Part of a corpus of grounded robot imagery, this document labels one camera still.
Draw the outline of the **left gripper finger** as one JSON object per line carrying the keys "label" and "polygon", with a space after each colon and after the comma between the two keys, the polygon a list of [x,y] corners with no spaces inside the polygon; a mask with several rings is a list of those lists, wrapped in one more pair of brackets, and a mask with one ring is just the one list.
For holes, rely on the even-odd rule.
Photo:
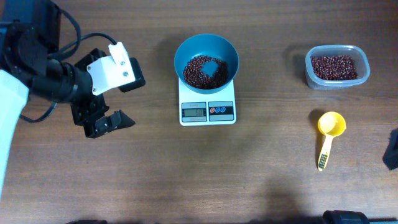
{"label": "left gripper finger", "polygon": [[136,122],[122,110],[115,111],[110,116],[105,116],[97,121],[86,122],[83,125],[87,138],[98,138],[118,129],[129,128]]}
{"label": "left gripper finger", "polygon": [[131,63],[132,71],[134,73],[134,77],[136,78],[136,80],[134,82],[125,84],[123,86],[119,86],[118,88],[121,92],[129,92],[131,90],[135,90],[137,88],[143,87],[146,84],[143,72],[141,70],[141,66],[139,65],[139,62],[137,61],[137,59],[134,57],[131,57],[130,63]]}

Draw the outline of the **red adzuki beans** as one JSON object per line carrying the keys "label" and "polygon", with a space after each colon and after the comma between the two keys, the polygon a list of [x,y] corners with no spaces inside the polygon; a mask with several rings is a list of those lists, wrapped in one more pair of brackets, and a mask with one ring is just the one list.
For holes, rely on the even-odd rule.
{"label": "red adzuki beans", "polygon": [[185,83],[203,89],[223,86],[228,79],[228,64],[218,58],[199,55],[192,58],[183,71]]}

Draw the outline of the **yellow plastic measuring scoop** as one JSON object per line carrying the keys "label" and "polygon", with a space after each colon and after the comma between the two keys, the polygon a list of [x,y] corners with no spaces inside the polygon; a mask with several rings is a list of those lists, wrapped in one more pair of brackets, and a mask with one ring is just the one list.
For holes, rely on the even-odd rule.
{"label": "yellow plastic measuring scoop", "polygon": [[325,137],[317,162],[318,170],[323,171],[329,160],[333,139],[344,133],[346,121],[339,113],[330,111],[320,117],[318,129]]}

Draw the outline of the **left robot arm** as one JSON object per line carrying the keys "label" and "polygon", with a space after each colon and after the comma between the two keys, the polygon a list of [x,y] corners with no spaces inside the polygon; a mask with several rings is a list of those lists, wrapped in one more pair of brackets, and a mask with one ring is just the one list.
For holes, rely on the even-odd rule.
{"label": "left robot arm", "polygon": [[138,61],[121,42],[108,51],[94,49],[76,64],[67,59],[86,35],[72,22],[76,39],[59,45],[61,19],[69,13],[52,1],[6,1],[1,19],[1,174],[6,174],[13,135],[30,95],[50,102],[50,116],[60,103],[71,106],[73,122],[85,136],[98,138],[134,125],[122,111],[107,115],[104,93],[128,92],[145,85]]}

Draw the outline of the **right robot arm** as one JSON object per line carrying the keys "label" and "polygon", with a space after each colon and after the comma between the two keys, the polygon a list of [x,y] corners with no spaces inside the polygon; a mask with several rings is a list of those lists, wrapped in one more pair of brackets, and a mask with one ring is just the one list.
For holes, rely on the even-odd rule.
{"label": "right robot arm", "polygon": [[[382,161],[389,170],[397,169],[397,129],[391,132]],[[397,219],[369,219],[361,212],[341,210],[325,211],[322,218],[327,224],[397,224]]]}

